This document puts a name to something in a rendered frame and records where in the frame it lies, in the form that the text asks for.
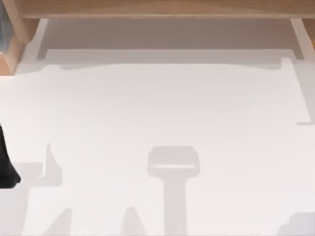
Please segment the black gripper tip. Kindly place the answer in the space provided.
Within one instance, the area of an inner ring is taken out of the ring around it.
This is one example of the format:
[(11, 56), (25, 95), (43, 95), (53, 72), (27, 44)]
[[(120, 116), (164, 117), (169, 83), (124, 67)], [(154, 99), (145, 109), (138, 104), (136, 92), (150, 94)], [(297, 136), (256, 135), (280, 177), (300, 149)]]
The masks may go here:
[(21, 182), (21, 177), (12, 165), (0, 125), (0, 189), (12, 189)]

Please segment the wooden cupboard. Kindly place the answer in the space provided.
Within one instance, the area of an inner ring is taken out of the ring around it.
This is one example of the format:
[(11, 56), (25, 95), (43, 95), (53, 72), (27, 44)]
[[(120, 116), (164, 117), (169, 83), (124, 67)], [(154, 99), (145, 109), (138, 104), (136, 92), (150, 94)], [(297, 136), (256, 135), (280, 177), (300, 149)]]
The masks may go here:
[[(53, 50), (288, 49), (301, 20), (315, 56), (315, 0), (0, 0), (18, 58)], [(34, 37), (42, 33), (40, 40)]]

